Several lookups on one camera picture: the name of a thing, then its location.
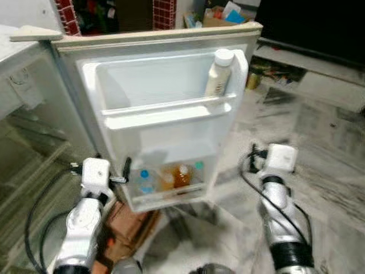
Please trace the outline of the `white fridge door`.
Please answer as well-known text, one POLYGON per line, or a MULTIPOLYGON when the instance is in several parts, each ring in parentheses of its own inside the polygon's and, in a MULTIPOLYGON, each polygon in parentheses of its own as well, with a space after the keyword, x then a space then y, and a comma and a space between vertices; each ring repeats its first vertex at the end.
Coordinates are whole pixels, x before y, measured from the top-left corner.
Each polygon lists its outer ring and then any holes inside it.
POLYGON ((141 139, 143 149, 131 159, 129 183, 118 186, 120 198, 135 212, 153 211, 174 204, 196 203, 208 196, 217 179, 217 165, 226 146, 229 131, 234 125, 245 94, 249 58, 243 68, 243 76, 235 76, 234 63, 243 58, 242 50, 213 47, 212 49, 172 49, 161 57, 142 57, 130 62, 111 62, 102 65, 102 72, 114 72, 121 76, 135 76, 138 71, 146 74, 157 71, 159 76, 152 84, 156 97, 131 117, 135 128, 130 136, 141 139), (214 52, 232 50, 234 62, 230 65, 230 77, 221 96, 204 96, 208 71, 214 61, 214 52), (179 164, 204 162, 203 183, 170 191, 160 191, 157 173, 172 169, 179 164), (140 170, 149 170, 155 180, 155 191, 143 194, 139 191, 140 170))

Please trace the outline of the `white fridge body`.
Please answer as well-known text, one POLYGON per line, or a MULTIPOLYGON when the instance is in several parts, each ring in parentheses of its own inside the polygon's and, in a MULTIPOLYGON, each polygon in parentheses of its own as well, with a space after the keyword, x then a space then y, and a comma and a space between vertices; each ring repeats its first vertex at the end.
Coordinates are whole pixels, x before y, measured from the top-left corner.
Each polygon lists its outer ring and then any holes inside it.
POLYGON ((260 23, 198 30, 73 37, 34 26, 0 25, 0 266, 19 240, 28 243, 42 198, 59 185, 42 175, 63 153, 99 154, 121 175, 143 149, 131 117, 156 97, 159 73, 102 72, 102 65, 161 57, 172 49, 242 50, 235 76, 253 55, 260 23))

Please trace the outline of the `clear bottle with blue cap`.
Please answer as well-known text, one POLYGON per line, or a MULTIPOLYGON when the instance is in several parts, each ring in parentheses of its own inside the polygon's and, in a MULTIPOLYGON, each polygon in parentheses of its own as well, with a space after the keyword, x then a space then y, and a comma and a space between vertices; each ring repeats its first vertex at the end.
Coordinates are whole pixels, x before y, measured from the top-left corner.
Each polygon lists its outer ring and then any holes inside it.
POLYGON ((152 194, 156 190, 154 177, 149 170, 140 170, 137 182, 139 185, 139 191, 143 194, 152 194))

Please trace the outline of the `light orange juice bottle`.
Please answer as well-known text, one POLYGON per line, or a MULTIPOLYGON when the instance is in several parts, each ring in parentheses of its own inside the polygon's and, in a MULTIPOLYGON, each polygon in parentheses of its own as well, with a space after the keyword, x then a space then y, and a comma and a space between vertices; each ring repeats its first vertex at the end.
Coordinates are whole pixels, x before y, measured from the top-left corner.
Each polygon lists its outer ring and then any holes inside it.
POLYGON ((159 183, 157 185, 159 185, 160 191, 170 191, 175 188, 174 175, 166 171, 160 171, 157 173, 157 177, 159 178, 159 183))

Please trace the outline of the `red brick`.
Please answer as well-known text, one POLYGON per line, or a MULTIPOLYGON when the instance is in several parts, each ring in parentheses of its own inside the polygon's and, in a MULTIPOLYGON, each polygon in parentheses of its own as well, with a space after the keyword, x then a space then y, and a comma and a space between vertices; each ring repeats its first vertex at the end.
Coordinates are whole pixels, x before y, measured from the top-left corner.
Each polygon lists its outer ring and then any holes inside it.
POLYGON ((106 225, 111 230, 117 241, 125 244, 137 243, 144 230, 153 222, 159 212, 133 212, 125 203, 116 202, 109 216, 106 225))

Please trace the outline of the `dark orange juice bottle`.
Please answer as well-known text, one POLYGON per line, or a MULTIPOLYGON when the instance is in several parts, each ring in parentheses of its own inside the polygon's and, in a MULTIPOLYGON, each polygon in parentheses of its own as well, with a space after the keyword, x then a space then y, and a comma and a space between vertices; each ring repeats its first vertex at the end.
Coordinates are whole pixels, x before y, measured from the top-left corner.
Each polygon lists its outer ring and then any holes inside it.
POLYGON ((187 164, 179 164, 172 169, 174 188, 182 188, 190 185, 192 172, 187 164))

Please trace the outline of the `bottle with green cap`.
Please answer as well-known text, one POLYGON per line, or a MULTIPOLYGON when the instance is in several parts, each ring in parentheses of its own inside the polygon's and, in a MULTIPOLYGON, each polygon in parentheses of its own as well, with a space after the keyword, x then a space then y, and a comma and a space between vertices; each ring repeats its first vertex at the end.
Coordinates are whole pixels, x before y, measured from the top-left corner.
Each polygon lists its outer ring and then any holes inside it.
POLYGON ((191 168, 191 183, 199 184, 204 182, 205 169, 204 162, 197 161, 190 165, 191 168))

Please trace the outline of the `gold can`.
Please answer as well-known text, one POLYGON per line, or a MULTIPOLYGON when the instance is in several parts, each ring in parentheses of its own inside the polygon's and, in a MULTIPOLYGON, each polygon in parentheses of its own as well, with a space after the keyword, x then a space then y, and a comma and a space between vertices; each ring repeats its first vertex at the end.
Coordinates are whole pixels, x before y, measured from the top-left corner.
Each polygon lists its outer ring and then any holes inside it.
POLYGON ((257 73, 249 73, 247 82, 246 82, 246 89, 255 90, 258 88, 260 83, 261 83, 260 75, 258 75, 257 73))

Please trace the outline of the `grey left robot leg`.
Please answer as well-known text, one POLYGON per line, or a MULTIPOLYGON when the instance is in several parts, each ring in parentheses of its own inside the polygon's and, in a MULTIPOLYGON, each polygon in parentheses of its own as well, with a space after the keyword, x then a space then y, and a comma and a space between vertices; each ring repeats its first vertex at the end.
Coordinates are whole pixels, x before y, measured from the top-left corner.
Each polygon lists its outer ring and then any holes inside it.
POLYGON ((143 268, 135 258, 126 257, 112 267, 110 274, 143 274, 143 268))

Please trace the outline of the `grey robot leg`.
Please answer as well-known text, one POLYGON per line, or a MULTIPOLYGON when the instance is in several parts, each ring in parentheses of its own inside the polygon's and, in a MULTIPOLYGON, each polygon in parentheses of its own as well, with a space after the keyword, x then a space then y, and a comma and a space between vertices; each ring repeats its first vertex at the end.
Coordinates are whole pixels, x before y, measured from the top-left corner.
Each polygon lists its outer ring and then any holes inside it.
POLYGON ((110 274, 143 274, 143 268, 135 258, 126 257, 112 267, 110 274))
POLYGON ((207 263, 193 269, 188 274, 234 274, 234 272, 223 264, 207 263))

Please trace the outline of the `cream bottle with white cap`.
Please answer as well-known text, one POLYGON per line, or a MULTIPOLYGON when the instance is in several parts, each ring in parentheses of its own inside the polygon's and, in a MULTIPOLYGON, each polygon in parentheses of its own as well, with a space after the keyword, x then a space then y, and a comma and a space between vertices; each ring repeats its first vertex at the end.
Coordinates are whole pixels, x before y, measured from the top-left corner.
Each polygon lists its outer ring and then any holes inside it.
POLYGON ((219 49, 214 52, 214 61, 208 71, 204 96, 221 96, 230 77, 230 65, 234 62, 232 50, 219 49))

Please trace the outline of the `white TV stand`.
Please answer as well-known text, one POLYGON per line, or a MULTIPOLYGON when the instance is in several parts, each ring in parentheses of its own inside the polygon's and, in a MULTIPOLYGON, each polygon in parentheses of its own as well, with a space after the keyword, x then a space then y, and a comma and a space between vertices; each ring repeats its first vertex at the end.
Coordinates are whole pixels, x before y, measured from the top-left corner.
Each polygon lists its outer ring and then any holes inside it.
POLYGON ((308 57, 291 50, 271 45, 258 45, 254 57, 279 65, 303 70, 300 80, 274 80, 264 78, 262 83, 272 88, 305 96, 347 111, 360 112, 365 108, 363 72, 322 58, 308 57))

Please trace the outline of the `grey right robot leg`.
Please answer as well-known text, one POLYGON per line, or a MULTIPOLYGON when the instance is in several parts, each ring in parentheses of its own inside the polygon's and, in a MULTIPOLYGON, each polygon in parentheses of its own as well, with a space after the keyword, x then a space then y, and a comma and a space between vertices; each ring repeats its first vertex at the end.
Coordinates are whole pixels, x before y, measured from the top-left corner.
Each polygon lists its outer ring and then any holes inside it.
POLYGON ((223 264, 207 263, 193 269, 188 274, 234 274, 234 272, 223 264))

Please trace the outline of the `blue packet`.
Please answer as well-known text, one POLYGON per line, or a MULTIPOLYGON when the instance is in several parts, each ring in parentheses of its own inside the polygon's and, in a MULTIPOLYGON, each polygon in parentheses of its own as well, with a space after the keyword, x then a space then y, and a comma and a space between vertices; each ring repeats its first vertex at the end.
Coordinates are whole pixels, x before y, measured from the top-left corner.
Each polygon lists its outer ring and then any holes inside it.
POLYGON ((233 23, 235 25, 245 23, 247 19, 239 13, 239 11, 230 10, 224 13, 224 18, 222 20, 226 21, 227 23, 233 23))

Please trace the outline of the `red tiled pillar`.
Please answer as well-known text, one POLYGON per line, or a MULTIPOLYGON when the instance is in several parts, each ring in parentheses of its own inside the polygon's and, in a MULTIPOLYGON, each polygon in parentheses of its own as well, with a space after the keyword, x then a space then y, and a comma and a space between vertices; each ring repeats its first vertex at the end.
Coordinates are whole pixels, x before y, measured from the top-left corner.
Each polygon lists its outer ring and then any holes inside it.
POLYGON ((76 18, 74 0, 53 0, 66 35, 82 36, 80 23, 76 18))
POLYGON ((177 0, 153 0, 153 29, 175 28, 177 0))

